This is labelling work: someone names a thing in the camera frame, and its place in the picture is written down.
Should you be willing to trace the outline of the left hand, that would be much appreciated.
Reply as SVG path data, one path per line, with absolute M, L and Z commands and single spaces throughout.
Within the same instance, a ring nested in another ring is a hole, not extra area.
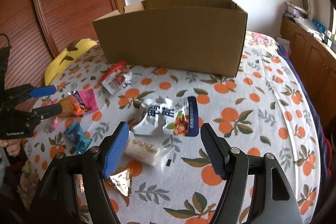
M 9 156 L 17 156 L 21 150 L 21 139 L 1 140 L 1 147 L 5 148 Z

